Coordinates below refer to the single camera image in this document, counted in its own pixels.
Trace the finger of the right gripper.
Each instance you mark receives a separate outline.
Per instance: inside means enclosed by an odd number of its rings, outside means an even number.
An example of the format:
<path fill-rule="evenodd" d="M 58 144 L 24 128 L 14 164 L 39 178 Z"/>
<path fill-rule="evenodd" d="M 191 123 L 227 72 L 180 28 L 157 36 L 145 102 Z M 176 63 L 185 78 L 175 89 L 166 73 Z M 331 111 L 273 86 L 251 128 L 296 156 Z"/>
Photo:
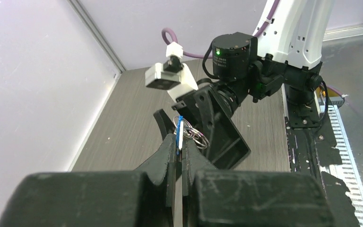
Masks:
<path fill-rule="evenodd" d="M 174 134 L 176 126 L 163 109 L 154 112 L 153 117 L 164 140 L 168 134 Z"/>
<path fill-rule="evenodd" d="M 203 155 L 218 169 L 234 169 L 251 149 L 234 125 L 198 125 L 209 145 Z"/>

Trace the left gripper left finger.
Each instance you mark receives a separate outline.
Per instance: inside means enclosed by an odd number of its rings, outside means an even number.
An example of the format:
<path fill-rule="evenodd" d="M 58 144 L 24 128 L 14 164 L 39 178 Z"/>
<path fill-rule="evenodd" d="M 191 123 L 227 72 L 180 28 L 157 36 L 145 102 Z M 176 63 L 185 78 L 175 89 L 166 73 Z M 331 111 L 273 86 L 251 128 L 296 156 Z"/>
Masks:
<path fill-rule="evenodd" d="M 172 227 L 177 181 L 175 135 L 168 134 L 158 150 L 136 170 L 144 177 L 139 189 L 139 226 Z"/>

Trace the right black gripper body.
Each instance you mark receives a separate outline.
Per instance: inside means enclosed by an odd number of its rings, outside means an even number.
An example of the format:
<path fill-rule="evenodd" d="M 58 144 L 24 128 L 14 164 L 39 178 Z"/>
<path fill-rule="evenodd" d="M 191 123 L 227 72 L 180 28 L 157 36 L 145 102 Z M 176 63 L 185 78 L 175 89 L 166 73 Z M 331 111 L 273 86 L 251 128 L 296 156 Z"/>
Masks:
<path fill-rule="evenodd" d="M 206 85 L 176 99 L 172 109 L 192 125 L 234 125 L 232 116 L 241 105 L 241 92 L 227 84 Z"/>

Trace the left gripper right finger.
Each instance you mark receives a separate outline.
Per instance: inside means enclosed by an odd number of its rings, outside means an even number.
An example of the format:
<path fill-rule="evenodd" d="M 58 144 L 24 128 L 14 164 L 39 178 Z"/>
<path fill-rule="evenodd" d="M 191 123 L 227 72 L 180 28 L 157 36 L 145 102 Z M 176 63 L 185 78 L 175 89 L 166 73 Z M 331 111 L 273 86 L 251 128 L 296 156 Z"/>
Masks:
<path fill-rule="evenodd" d="M 194 186 L 197 171 L 201 169 L 216 169 L 216 167 L 201 154 L 193 140 L 184 140 L 182 144 L 182 224 L 184 227 L 198 226 L 198 196 Z"/>

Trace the blue tagged key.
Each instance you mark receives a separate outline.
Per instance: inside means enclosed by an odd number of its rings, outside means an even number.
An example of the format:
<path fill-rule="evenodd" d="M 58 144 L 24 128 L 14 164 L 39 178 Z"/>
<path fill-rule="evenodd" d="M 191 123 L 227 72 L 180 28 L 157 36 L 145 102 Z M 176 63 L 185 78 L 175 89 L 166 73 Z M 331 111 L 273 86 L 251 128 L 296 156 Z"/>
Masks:
<path fill-rule="evenodd" d="M 183 116 L 178 117 L 178 122 L 176 125 L 176 154 L 180 155 L 182 152 L 182 144 L 183 144 L 183 134 L 184 134 L 184 122 Z"/>

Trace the metal keyring holder plate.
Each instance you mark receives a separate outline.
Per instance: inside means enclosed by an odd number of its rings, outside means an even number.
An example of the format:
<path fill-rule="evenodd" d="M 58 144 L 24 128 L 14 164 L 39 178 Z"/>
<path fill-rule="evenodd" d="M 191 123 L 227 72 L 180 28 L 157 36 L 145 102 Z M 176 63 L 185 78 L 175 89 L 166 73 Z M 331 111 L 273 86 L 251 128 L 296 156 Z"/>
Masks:
<path fill-rule="evenodd" d="M 178 117 L 179 116 L 175 116 L 173 118 L 173 123 L 174 123 L 175 126 L 177 125 Z M 188 139 L 193 140 L 195 142 L 197 148 L 201 152 L 201 149 L 204 148 L 207 145 L 207 139 L 205 138 L 205 136 L 200 131 L 195 129 L 185 118 L 183 118 L 183 122 L 184 122 L 183 141 L 188 140 Z M 177 155 L 177 156 L 178 156 L 178 158 L 179 158 L 179 160 L 181 162 L 182 154 Z"/>

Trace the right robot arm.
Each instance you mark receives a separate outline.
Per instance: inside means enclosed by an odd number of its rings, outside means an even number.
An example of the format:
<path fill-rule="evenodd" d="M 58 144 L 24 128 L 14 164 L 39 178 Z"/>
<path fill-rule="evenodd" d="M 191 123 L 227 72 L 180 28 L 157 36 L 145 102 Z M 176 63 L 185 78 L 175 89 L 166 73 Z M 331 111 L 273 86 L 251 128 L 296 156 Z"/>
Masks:
<path fill-rule="evenodd" d="M 175 33 L 164 28 L 165 63 L 149 69 L 146 86 L 166 90 L 179 113 L 175 123 L 155 113 L 162 134 L 176 135 L 181 166 L 234 168 L 250 154 L 232 116 L 246 99 L 253 102 L 285 87 L 288 135 L 307 146 L 309 168 L 318 158 L 313 145 L 329 126 L 328 113 L 319 114 L 314 92 L 327 92 L 320 75 L 321 48 L 333 2 L 330 0 L 269 0 L 253 35 L 242 32 L 214 38 L 203 62 L 206 78 L 195 80 L 182 63 L 187 56 Z"/>

